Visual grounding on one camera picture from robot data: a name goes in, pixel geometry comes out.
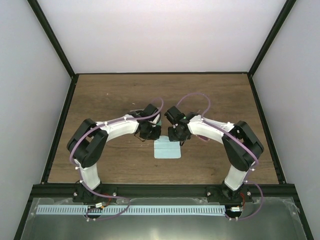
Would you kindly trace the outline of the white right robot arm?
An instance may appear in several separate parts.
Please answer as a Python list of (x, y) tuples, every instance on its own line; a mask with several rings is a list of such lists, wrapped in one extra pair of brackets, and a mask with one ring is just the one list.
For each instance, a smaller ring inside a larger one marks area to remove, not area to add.
[(240, 196), (240, 190), (250, 171), (258, 164), (264, 152), (264, 146), (250, 126), (244, 122), (219, 122), (205, 118), (197, 113), (164, 114), (172, 124), (168, 128), (171, 142), (179, 142), (182, 146), (192, 135), (214, 140), (223, 145), (230, 168), (221, 184), (221, 194), (229, 202)]

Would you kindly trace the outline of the pink sunglasses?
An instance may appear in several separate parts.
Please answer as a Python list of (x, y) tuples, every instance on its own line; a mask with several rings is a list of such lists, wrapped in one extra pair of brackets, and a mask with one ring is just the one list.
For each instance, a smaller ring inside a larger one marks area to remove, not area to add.
[(206, 142), (206, 143), (210, 141), (210, 139), (209, 139), (208, 137), (205, 137), (205, 136), (202, 136), (202, 135), (197, 135), (197, 137), (198, 137), (201, 141)]

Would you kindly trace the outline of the grey sunglasses case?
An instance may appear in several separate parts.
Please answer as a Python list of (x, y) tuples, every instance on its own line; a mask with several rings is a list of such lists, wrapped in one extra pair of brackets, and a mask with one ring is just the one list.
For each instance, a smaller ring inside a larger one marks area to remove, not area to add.
[(152, 124), (153, 126), (161, 125), (161, 112), (158, 108), (145, 108), (145, 109), (135, 109), (128, 113), (129, 115), (133, 116), (134, 118), (146, 118), (145, 120), (151, 123), (151, 121), (157, 116), (160, 115), (160, 120), (157, 124)]

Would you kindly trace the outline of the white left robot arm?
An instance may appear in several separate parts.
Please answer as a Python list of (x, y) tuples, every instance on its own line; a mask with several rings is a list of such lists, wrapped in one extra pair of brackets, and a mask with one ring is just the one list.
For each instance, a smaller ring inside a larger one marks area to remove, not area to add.
[(82, 122), (67, 144), (69, 161), (79, 172), (79, 182), (83, 185), (84, 195), (89, 201), (97, 202), (101, 197), (101, 180), (98, 175), (97, 162), (107, 142), (130, 134), (141, 133), (145, 140), (157, 140), (161, 134), (158, 124), (161, 114), (139, 116), (134, 112), (122, 117), (95, 122), (88, 118)]

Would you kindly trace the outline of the light blue cleaning cloth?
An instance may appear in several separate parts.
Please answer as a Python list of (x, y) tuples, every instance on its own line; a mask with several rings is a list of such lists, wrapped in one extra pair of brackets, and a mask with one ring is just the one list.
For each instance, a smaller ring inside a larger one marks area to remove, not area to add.
[(153, 149), (155, 159), (180, 159), (182, 156), (180, 143), (170, 141), (165, 135), (154, 141)]

